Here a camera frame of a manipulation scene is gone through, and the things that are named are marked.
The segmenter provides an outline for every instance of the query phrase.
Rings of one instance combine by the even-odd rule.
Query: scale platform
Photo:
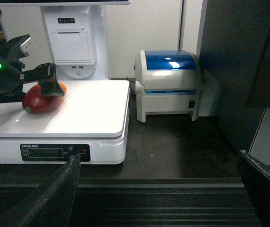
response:
[[[0,104],[0,164],[119,164],[126,155],[129,82],[63,81],[67,93],[52,113]],[[34,84],[24,85],[27,91]]]

